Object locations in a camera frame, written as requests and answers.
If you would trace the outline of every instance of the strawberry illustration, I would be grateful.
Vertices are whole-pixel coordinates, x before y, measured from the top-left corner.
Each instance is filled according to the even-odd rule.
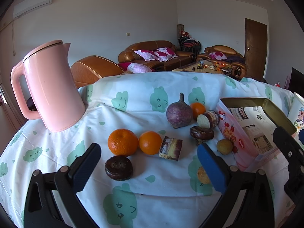
[[[235,154],[237,154],[238,153],[238,148],[236,147],[236,146],[233,146],[233,148],[232,148],[232,151],[235,153]]]

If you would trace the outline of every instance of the kettle lid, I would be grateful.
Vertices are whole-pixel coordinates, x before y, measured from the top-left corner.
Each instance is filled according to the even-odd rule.
[[[32,51],[30,51],[29,53],[27,53],[27,55],[23,58],[22,61],[24,62],[24,61],[25,61],[27,58],[29,58],[31,55],[37,53],[38,51],[40,51],[40,50],[42,50],[42,49],[44,49],[44,48],[46,48],[46,47],[49,47],[49,46],[51,46],[51,45],[56,45],[56,44],[62,44],[62,43],[63,43],[62,40],[53,40],[53,41],[50,41],[50,42],[45,43],[45,44],[43,44],[43,45],[40,45],[40,46],[36,47],[34,50],[32,50]]]

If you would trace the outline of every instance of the purple turnip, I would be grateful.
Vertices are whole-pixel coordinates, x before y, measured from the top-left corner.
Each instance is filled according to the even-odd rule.
[[[185,127],[191,123],[193,111],[191,107],[184,102],[183,93],[179,94],[178,102],[169,105],[166,116],[173,128]]]

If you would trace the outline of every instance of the television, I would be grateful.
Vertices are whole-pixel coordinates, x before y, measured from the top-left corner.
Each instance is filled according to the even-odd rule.
[[[288,90],[304,97],[304,74],[292,68]]]

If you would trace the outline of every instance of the table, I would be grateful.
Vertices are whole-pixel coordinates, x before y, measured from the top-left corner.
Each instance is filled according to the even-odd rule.
[[[210,73],[210,74],[225,74],[225,75],[230,75],[232,72],[232,68],[224,68],[226,70],[228,70],[229,72],[225,72],[225,71],[217,71],[216,68],[214,69],[210,69],[210,68],[204,68],[204,69],[198,69],[197,66],[200,66],[200,62],[196,62],[196,63],[190,63],[187,64],[185,66],[179,67],[177,69],[174,69],[172,71],[177,71],[177,72],[195,72],[195,73]]]

